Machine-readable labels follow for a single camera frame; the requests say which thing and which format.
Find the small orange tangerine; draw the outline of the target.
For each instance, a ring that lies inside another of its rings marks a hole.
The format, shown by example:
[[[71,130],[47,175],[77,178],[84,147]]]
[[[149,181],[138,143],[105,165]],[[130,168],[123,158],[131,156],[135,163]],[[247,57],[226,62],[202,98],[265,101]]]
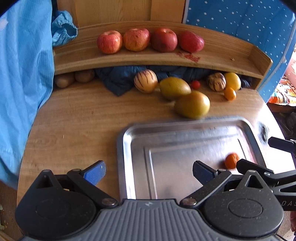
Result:
[[[224,165],[229,170],[235,169],[239,160],[240,157],[236,153],[231,153],[225,158]]]

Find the silver metal tray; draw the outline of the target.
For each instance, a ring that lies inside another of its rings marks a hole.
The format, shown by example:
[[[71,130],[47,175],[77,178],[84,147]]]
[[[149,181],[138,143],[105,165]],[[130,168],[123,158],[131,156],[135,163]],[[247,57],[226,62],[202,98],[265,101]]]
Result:
[[[252,126],[240,116],[128,126],[117,138],[120,198],[181,200],[201,187],[195,161],[221,169],[230,153],[264,165]]]

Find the small orange kumquat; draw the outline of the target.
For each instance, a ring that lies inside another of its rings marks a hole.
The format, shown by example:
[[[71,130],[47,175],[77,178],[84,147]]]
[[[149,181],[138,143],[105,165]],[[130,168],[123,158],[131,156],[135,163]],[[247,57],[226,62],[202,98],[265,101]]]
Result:
[[[224,97],[228,100],[228,101],[233,101],[236,99],[236,91],[231,88],[231,87],[226,87],[224,89]]]

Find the yellow-green pear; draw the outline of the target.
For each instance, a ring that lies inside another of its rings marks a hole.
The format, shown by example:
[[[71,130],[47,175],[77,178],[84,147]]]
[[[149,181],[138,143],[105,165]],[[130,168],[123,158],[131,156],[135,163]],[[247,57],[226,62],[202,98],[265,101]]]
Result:
[[[205,116],[210,109],[210,100],[205,94],[193,90],[176,100],[174,111],[186,118],[197,119]]]

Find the dark striped pepino melon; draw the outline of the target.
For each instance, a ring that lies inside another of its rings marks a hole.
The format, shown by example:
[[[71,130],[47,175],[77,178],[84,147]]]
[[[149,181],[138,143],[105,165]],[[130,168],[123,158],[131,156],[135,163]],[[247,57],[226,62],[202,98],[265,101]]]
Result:
[[[213,91],[217,92],[223,91],[226,87],[225,77],[220,72],[209,75],[207,78],[207,83]]]

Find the small red tomato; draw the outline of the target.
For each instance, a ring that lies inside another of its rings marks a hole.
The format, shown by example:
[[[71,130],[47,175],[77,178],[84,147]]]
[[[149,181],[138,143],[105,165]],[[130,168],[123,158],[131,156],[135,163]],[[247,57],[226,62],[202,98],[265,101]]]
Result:
[[[201,83],[198,80],[193,80],[190,86],[191,86],[191,89],[198,90],[201,87]]]

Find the green-yellow mango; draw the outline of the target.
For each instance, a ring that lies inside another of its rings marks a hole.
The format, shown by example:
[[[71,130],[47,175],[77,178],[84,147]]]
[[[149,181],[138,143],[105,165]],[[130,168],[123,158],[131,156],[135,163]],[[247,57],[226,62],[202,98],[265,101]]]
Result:
[[[168,77],[160,81],[161,95],[168,100],[176,100],[191,93],[189,84],[177,77]]]

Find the left brown kiwi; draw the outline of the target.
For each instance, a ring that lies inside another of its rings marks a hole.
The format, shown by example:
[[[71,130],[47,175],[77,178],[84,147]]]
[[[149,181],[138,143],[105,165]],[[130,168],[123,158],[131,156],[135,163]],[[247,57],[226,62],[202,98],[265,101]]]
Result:
[[[74,73],[56,75],[54,81],[59,88],[66,88],[75,82]]]

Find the brown kiwi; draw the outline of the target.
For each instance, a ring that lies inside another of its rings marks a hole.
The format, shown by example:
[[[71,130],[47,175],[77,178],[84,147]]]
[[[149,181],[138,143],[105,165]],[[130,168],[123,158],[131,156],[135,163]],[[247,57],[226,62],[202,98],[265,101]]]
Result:
[[[74,73],[56,75],[54,81],[59,88],[66,88],[75,82]]]
[[[87,83],[87,82],[90,82],[95,77],[95,73],[93,69],[89,69],[89,70],[77,71],[75,72],[74,76],[77,82]]]

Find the dark blue cloth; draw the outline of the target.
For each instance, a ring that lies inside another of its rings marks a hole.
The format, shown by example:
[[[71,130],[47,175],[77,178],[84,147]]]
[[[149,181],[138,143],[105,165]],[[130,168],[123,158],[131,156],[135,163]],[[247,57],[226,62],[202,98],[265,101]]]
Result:
[[[137,73],[151,70],[158,81],[168,77],[177,77],[191,83],[194,80],[206,80],[216,70],[184,66],[139,65],[115,66],[95,69],[95,74],[105,87],[116,96],[121,96],[134,87],[134,77]]]

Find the wooden raised shelf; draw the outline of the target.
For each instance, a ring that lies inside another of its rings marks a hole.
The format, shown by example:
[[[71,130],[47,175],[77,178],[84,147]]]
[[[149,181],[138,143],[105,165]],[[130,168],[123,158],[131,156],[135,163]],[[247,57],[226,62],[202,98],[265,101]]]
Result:
[[[180,48],[176,48],[173,52],[160,53],[147,47],[141,52],[121,48],[116,54],[106,55],[98,49],[96,44],[98,36],[108,30],[116,30],[124,34],[132,28],[146,28],[153,32],[161,27],[169,28],[177,35],[185,30],[194,32],[204,39],[205,47],[202,51],[193,54]],[[82,27],[74,40],[56,47],[54,52],[56,75],[111,66],[186,66],[235,72],[253,77],[254,81],[251,85],[253,89],[258,89],[273,64],[267,54],[250,42],[207,28],[173,22],[131,21]]]

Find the striped cream pepino melon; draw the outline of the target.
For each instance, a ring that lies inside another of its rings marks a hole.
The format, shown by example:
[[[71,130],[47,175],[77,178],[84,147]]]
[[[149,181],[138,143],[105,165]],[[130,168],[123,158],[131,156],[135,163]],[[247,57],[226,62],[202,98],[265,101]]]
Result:
[[[133,81],[136,89],[142,93],[152,93],[158,85],[156,74],[149,69],[138,72]]]

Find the blue polka dot fabric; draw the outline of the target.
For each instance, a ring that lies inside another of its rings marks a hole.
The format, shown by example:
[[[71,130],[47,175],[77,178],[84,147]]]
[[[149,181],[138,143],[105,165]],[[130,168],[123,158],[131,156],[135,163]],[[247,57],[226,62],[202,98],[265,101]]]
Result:
[[[295,12],[281,1],[186,1],[183,23],[250,42],[273,61],[258,92],[272,96],[284,75],[295,46]]]

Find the rightmost red apple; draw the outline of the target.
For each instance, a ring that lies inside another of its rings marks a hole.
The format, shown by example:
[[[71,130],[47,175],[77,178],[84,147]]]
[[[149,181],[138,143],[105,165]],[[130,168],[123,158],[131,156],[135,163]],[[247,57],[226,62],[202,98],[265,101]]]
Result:
[[[205,41],[199,35],[184,31],[178,35],[178,44],[180,48],[189,53],[196,53],[203,50]]]

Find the red-yellow apple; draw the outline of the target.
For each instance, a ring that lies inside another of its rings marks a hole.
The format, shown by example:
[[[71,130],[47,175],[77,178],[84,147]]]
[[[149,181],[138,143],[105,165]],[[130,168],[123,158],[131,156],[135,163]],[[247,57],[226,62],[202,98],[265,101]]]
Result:
[[[106,31],[97,38],[97,47],[104,54],[115,54],[122,47],[122,35],[118,31]]]
[[[129,29],[123,35],[123,43],[127,50],[139,52],[149,45],[150,32],[146,28]]]

